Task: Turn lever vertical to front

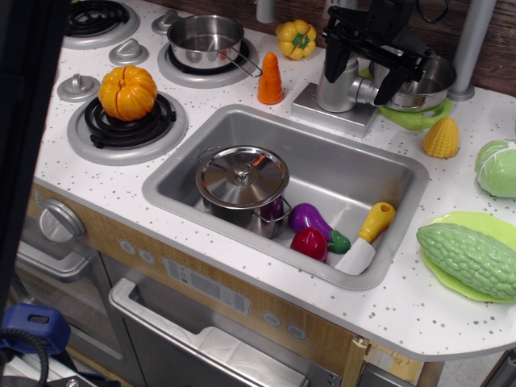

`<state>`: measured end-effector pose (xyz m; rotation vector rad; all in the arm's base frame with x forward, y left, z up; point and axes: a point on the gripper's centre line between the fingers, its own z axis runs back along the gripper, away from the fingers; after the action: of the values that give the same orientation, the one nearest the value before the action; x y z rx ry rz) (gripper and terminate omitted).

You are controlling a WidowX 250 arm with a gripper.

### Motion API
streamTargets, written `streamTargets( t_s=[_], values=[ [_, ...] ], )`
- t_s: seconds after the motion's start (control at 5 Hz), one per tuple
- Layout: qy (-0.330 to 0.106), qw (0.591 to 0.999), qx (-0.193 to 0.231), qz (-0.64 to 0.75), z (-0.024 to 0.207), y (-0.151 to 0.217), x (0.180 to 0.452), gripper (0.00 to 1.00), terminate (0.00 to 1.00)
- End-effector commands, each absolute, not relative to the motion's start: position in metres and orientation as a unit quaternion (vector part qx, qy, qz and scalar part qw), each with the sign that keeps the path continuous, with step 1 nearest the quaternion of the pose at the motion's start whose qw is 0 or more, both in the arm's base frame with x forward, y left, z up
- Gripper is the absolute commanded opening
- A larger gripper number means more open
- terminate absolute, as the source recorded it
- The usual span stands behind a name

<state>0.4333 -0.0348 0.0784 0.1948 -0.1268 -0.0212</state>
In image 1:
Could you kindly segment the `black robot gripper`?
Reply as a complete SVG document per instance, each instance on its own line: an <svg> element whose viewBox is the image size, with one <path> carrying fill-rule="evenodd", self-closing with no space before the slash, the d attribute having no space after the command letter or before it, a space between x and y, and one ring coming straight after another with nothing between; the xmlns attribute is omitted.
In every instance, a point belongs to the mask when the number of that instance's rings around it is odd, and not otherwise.
<svg viewBox="0 0 516 387"><path fill-rule="evenodd" d="M331 6L324 39L324 76L335 83L353 54L382 66L373 71L376 106L386 105L406 81L408 71L421 72L435 52L412 34L409 21L415 1L372 1L367 10Z"/></svg>

